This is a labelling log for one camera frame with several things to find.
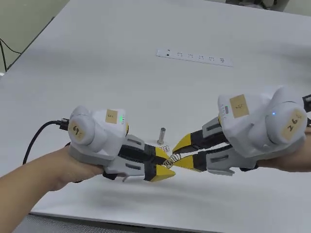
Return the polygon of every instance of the cable connector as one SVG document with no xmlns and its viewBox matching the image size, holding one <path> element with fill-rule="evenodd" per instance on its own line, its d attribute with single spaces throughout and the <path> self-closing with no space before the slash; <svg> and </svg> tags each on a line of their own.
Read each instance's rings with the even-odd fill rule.
<svg viewBox="0 0 311 233">
<path fill-rule="evenodd" d="M 303 97 L 302 100 L 306 112 L 311 112 L 311 95 Z"/>
<path fill-rule="evenodd" d="M 62 118 L 61 120 L 57 121 L 57 125 L 59 125 L 59 128 L 61 130 L 68 131 L 69 119 Z"/>
</svg>

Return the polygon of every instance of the small metal part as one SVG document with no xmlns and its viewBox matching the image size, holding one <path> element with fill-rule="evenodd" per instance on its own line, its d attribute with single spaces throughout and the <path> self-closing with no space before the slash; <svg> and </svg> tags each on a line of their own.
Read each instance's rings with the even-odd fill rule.
<svg viewBox="0 0 311 233">
<path fill-rule="evenodd" d="M 160 130 L 159 139 L 158 139 L 158 141 L 157 141 L 157 143 L 158 143 L 159 145 L 163 145 L 163 144 L 164 144 L 164 135 L 165 135 L 165 131 L 166 131 L 166 129 L 162 127 L 161 130 Z"/>
<path fill-rule="evenodd" d="M 170 158 L 164 161 L 162 165 L 170 169 L 171 167 L 173 167 L 174 163 L 178 162 L 181 159 L 182 159 L 181 154 L 172 154 Z"/>
</svg>

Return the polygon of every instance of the handwritten number label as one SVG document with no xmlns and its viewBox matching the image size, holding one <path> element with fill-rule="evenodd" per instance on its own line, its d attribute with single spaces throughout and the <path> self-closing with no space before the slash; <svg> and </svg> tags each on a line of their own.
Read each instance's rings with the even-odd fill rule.
<svg viewBox="0 0 311 233">
<path fill-rule="evenodd" d="M 73 131 L 75 131 L 75 132 L 76 132 L 76 135 L 78 135 L 79 128 L 77 128 L 77 126 L 74 126 L 72 129 L 73 129 Z"/>
<path fill-rule="evenodd" d="M 289 127 L 287 127 L 287 129 L 290 129 L 290 132 L 293 130 L 293 126 L 292 125 L 290 125 Z"/>
<path fill-rule="evenodd" d="M 294 110 L 291 118 L 283 129 L 282 136 L 286 140 L 291 140 L 303 122 L 304 116 L 299 110 Z"/>
<path fill-rule="evenodd" d="M 74 136 L 77 141 L 81 141 L 84 138 L 85 132 L 76 121 L 71 121 L 68 127 L 68 131 Z"/>
<path fill-rule="evenodd" d="M 235 96 L 230 99 L 230 105 L 234 118 L 249 115 L 246 99 L 244 95 Z"/>
<path fill-rule="evenodd" d="M 106 122 L 116 124 L 118 120 L 118 111 L 107 109 Z"/>
</svg>

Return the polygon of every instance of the black strap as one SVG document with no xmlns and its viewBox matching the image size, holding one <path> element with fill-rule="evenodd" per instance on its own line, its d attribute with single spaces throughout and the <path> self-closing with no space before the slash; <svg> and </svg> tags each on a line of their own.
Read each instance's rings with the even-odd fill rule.
<svg viewBox="0 0 311 233">
<path fill-rule="evenodd" d="M 240 167 L 240 170 L 241 171 L 251 171 L 251 170 L 255 170 L 257 168 L 258 168 L 258 165 L 256 164 L 256 166 L 254 168 L 242 168 L 242 167 Z"/>
</svg>

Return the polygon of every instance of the finger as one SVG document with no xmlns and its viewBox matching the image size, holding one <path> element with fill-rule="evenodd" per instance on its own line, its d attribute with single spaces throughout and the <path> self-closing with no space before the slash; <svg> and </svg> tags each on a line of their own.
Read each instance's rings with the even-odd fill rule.
<svg viewBox="0 0 311 233">
<path fill-rule="evenodd" d="M 91 164 L 82 164 L 83 167 L 87 170 L 90 170 L 94 176 L 101 175 L 104 172 L 104 168 L 102 166 L 91 165 Z"/>
</svg>

